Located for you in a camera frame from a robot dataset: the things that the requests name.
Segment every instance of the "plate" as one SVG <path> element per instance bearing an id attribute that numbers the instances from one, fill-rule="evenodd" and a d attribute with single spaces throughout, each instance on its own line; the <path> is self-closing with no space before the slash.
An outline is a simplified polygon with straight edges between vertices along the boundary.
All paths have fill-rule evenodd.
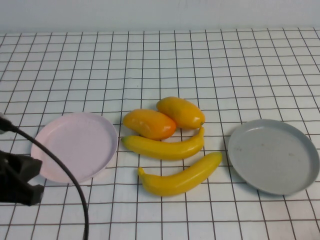
<path id="1" fill-rule="evenodd" d="M 253 120 L 238 127 L 231 135 L 228 155 L 248 184 L 276 195 L 307 188 L 320 169 L 319 155 L 310 139 L 276 120 Z"/>
<path id="2" fill-rule="evenodd" d="M 78 182 L 88 180 L 103 170 L 116 152 L 118 135 L 103 116 L 71 113 L 46 125 L 35 138 L 55 154 Z M 42 161 L 40 175 L 58 183 L 72 181 L 60 166 L 36 145 L 31 156 Z"/>

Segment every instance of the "black clamp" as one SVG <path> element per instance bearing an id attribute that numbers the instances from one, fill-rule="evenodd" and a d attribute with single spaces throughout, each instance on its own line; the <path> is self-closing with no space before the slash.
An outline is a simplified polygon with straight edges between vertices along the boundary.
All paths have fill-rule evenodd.
<path id="1" fill-rule="evenodd" d="M 28 206 L 42 200 L 44 186 L 28 183 L 40 173 L 42 161 L 0 150 L 0 202 Z"/>

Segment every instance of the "pink plate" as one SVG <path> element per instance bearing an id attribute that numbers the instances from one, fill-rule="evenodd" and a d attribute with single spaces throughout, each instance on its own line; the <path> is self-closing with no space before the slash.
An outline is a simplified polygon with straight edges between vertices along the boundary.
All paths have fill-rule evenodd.
<path id="1" fill-rule="evenodd" d="M 103 170 L 116 152 L 118 135 L 103 116 L 72 113 L 45 126 L 35 138 L 55 154 L 78 182 L 92 178 Z M 54 182 L 71 183 L 59 165 L 32 145 L 31 156 L 43 162 L 40 174 Z"/>

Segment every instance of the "white grid tablecloth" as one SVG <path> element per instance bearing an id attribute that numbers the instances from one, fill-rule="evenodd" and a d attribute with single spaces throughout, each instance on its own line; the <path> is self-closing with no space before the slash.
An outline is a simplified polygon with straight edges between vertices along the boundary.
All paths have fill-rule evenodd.
<path id="1" fill-rule="evenodd" d="M 284 121 L 320 149 L 320 29 L 0 34 L 0 112 L 32 136 L 73 112 L 109 119 L 119 137 L 133 109 L 164 97 L 188 99 L 206 116 L 201 152 L 174 162 L 149 159 L 121 143 L 107 168 L 84 182 L 90 240 L 318 240 L 320 179 L 292 196 L 244 183 L 226 148 L 232 131 L 254 119 Z M 168 141 L 193 131 L 178 130 Z M 29 154 L 15 134 L 0 149 Z M 146 193 L 137 167 L 171 175 L 205 153 L 223 152 L 208 180 L 173 197 Z M 36 177 L 40 205 L 0 204 L 1 240 L 80 240 L 83 210 L 74 186 Z"/>

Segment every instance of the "yellow banana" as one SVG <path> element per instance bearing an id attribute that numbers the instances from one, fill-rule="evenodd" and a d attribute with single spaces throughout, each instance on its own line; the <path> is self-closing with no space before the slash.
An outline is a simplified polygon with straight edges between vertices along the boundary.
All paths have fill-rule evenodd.
<path id="1" fill-rule="evenodd" d="M 195 155 L 205 144 L 205 129 L 200 127 L 197 135 L 180 142 L 163 142 L 141 136 L 124 136 L 123 145 L 141 155 L 162 160 L 181 160 Z"/>
<path id="2" fill-rule="evenodd" d="M 212 152 L 186 170 L 171 176 L 157 176 L 138 168 L 144 189 L 158 196 L 182 194 L 206 180 L 222 161 L 221 152 Z"/>

